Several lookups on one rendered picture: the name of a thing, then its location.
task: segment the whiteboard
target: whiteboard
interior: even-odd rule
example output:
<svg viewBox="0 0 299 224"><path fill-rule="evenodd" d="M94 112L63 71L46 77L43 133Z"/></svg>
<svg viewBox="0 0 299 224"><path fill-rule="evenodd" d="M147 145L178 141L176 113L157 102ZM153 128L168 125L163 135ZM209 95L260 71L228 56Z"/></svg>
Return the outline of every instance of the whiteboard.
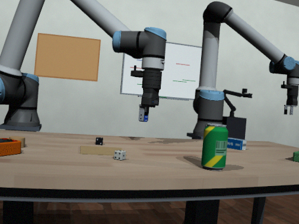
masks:
<svg viewBox="0 0 299 224"><path fill-rule="evenodd" d="M194 100L199 86L202 48L166 42L165 64L162 71L160 98L172 100ZM142 78L132 77L131 71L143 71L142 59L123 54L120 94L142 96Z"/></svg>

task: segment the white wall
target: white wall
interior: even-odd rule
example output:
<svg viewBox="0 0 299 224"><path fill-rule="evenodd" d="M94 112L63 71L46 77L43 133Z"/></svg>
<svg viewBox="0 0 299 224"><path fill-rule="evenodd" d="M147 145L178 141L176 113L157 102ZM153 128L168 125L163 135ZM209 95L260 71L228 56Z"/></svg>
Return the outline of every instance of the white wall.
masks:
<svg viewBox="0 0 299 224"><path fill-rule="evenodd" d="M299 59L299 7L273 0L98 0L131 30L158 27L167 41L202 45L202 13L212 1L221 1L288 56ZM0 49L19 0L0 0ZM69 0L46 0L21 71L34 73L38 33L101 40L98 82L40 77L38 114L41 132L188 139L197 115L192 101L160 100L149 111L149 122L138 121L141 98L120 95L122 54L112 39ZM226 24L221 25L218 90L241 92L253 98L231 97L237 117L247 118L247 140L298 146L299 108L283 115L287 92L285 75L269 72L269 59ZM0 105L0 120L8 106ZM229 115L225 104L224 115Z"/></svg>

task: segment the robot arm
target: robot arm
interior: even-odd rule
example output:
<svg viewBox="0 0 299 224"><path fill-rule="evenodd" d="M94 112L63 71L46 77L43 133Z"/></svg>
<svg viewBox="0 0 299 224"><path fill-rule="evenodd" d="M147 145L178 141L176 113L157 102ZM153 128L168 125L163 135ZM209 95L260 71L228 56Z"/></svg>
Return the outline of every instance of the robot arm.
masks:
<svg viewBox="0 0 299 224"><path fill-rule="evenodd" d="M37 115L39 78L21 73L20 69L44 1L20 0L4 43L0 55L0 104L8 104L9 110L0 129L39 131L41 128ZM144 94L141 108L147 109L148 113L149 107L158 105L166 32L152 27L141 32L130 31L96 0L71 1L113 38L115 52L143 57ZM154 72L155 75L145 75L146 72Z"/></svg>
<svg viewBox="0 0 299 224"><path fill-rule="evenodd" d="M293 107L296 107L298 104L299 61L296 61L292 57L281 52L254 28L248 25L248 23L235 14L232 7L221 2L210 3L203 13L202 68L199 88L215 90L221 23L229 25L233 30L254 45L255 48L267 56L271 60L269 65L271 73L287 75L287 85L283 84L282 88L288 89L288 99L287 104L285 105L285 110L290 106L290 114L292 114Z"/></svg>

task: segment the die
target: die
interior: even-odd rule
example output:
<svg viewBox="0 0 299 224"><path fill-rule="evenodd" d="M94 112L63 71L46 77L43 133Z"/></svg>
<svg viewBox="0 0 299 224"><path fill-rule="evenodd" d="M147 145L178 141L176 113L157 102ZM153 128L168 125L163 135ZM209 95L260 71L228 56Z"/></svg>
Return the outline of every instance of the die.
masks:
<svg viewBox="0 0 299 224"><path fill-rule="evenodd" d="M103 138L102 137L97 137L96 138L96 145L103 145Z"/></svg>
<svg viewBox="0 0 299 224"><path fill-rule="evenodd" d="M124 151L124 150L115 150L114 159L125 160L126 159L126 151Z"/></svg>

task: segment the can lid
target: can lid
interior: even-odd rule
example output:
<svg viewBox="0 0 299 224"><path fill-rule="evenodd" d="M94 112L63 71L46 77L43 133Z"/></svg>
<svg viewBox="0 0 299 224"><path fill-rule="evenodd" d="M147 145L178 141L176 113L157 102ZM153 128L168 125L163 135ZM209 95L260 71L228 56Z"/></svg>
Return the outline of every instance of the can lid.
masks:
<svg viewBox="0 0 299 224"><path fill-rule="evenodd" d="M226 125L220 123L207 123L206 126L226 127Z"/></svg>

